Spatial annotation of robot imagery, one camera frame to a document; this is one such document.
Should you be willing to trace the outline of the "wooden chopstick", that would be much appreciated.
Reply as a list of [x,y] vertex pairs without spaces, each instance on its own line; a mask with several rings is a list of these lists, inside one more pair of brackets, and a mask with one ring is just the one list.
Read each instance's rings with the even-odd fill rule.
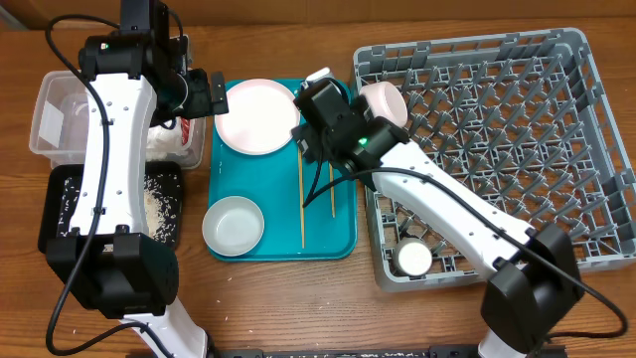
[[305,249],[305,216],[304,216],[304,178],[302,152],[297,149],[298,189],[299,189],[299,215],[301,232],[301,249]]
[[[330,179],[330,182],[333,182],[333,180],[335,179],[334,169],[333,169],[332,164],[329,164],[329,179]],[[332,218],[336,218],[335,189],[334,189],[334,187],[330,188],[330,202],[331,202]]]

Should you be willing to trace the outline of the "red snack wrapper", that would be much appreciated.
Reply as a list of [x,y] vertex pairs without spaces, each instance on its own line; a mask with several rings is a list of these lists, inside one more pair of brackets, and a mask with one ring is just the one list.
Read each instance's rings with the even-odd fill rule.
[[182,131],[182,145],[186,146],[190,139],[191,124],[189,119],[181,118],[180,126]]

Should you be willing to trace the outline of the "large white plate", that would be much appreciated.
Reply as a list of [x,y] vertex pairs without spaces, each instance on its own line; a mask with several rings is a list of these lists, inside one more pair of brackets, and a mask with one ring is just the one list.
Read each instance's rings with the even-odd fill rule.
[[246,155],[265,155],[284,147],[300,123],[295,96],[265,79],[240,82],[228,90],[229,112],[217,115],[215,129],[225,145]]

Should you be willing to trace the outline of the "white napkin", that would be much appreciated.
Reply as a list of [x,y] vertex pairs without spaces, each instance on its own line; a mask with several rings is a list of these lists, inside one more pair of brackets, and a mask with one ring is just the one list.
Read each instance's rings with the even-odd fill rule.
[[162,126],[151,127],[147,136],[146,160],[159,161],[169,154],[175,154],[183,149],[183,132],[180,126],[166,129]]

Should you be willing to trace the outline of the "white bowl with rice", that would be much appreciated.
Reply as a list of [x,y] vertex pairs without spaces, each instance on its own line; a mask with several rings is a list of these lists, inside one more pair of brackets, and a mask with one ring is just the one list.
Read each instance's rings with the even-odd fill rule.
[[389,82],[379,82],[361,88],[374,117],[381,116],[398,127],[405,127],[408,112],[400,91]]

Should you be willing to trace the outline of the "pale green shallow bowl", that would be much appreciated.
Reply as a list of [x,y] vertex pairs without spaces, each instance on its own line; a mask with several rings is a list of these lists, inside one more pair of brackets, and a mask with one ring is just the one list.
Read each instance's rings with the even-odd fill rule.
[[239,257],[254,249],[264,233],[260,208],[242,196],[215,202],[206,212],[202,234],[208,248],[224,257]]

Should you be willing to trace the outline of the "small white cup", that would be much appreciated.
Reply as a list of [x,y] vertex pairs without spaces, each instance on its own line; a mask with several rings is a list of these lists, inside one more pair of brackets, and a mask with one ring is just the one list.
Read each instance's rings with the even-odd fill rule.
[[421,276],[432,267],[432,253],[423,240],[401,239],[394,249],[394,266],[407,276]]

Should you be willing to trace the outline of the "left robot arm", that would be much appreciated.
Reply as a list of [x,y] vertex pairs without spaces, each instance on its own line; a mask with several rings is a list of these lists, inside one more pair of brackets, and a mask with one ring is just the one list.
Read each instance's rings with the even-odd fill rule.
[[72,65],[88,94],[88,134],[68,231],[42,240],[62,297],[134,330],[164,357],[213,357],[216,347],[178,299],[175,252],[149,235],[147,136],[169,120],[229,110],[221,73],[190,67],[178,15],[160,1],[124,1],[106,35],[87,38]]

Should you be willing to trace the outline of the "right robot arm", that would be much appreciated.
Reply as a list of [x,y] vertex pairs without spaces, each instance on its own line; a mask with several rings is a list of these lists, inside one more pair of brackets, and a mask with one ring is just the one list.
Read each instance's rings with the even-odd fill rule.
[[406,206],[486,280],[481,315],[489,331],[478,354],[539,351],[583,296],[568,234],[556,224],[536,230],[443,171],[409,138],[406,104],[391,83],[350,97],[332,78],[305,80],[294,104],[305,122],[292,136],[308,161],[327,161],[342,179]]

